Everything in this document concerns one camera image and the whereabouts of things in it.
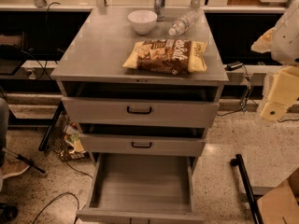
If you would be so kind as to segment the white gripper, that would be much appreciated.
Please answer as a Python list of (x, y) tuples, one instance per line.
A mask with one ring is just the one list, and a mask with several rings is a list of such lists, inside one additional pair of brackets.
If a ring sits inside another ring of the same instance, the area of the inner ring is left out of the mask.
[[(299, 0), (294, 1), (277, 21), (251, 46), (258, 53), (271, 52), (273, 60), (299, 65)], [(267, 121), (281, 119), (299, 99), (299, 68), (286, 66), (273, 75), (260, 117)]]

